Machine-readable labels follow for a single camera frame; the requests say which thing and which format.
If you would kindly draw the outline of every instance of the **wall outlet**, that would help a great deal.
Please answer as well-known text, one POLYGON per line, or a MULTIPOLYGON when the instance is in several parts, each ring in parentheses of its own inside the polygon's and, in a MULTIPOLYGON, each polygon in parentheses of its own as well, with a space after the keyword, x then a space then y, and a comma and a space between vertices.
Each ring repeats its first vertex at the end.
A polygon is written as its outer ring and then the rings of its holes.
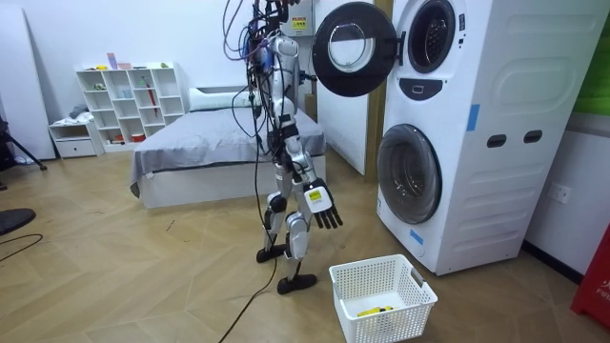
POLYGON ((571 191, 572 189, 567 186, 552 182, 551 186, 549 186, 549 192, 546 193, 546 196, 550 197, 553 200, 559 201, 561 204, 565 205, 568 203, 568 200, 570 200, 571 191))

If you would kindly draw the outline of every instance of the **blue tape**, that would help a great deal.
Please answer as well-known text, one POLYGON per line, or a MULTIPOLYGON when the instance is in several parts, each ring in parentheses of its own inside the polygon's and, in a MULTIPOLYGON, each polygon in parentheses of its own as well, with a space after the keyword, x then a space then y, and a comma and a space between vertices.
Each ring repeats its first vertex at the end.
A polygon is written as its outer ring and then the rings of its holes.
POLYGON ((474 131, 477 126, 477 118, 478 118, 478 110, 480 109, 480 104, 473 104, 470 107, 470 115, 468 116, 468 126, 466 127, 467 131, 474 131))
POLYGON ((423 238, 421 238, 416 232, 414 232, 413 229, 411 229, 411 236, 417 241, 417 243, 423 245, 423 238))

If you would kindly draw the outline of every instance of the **yellow item in basket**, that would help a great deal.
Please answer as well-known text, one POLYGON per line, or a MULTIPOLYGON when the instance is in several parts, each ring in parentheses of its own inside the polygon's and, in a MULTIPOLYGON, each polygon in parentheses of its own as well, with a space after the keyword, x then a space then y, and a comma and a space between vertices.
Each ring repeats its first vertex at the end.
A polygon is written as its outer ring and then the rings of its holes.
POLYGON ((394 308, 392 306, 386 306, 384 308, 374 308, 374 309, 370 309, 369 311, 361 312, 358 314, 358 316, 365 316, 365 315, 374 314, 374 313, 386 312, 386 311, 390 311, 393 309, 394 308))

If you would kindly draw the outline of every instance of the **stacked washer dryer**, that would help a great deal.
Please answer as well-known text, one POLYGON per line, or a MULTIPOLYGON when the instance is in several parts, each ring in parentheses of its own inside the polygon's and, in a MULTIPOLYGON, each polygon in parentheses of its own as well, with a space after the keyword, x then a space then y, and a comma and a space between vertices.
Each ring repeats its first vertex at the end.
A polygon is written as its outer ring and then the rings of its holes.
POLYGON ((327 89, 359 96, 389 75, 377 213, 430 271, 517 256, 609 8, 395 0, 392 23, 361 2, 324 19, 327 89))

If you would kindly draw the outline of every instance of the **bed frame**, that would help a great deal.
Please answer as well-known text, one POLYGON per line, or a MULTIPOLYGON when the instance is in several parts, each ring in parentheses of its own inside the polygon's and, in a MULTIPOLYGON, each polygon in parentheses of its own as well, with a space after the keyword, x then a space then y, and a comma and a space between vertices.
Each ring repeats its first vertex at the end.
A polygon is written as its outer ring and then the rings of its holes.
MULTIPOLYGON (((326 179, 326 156, 314 157, 317 175, 326 179)), ((254 163, 221 167, 162 171, 137 181, 140 200, 147 209, 231 199, 254 195, 254 163)), ((258 164, 258 193, 277 191, 275 167, 258 164)))

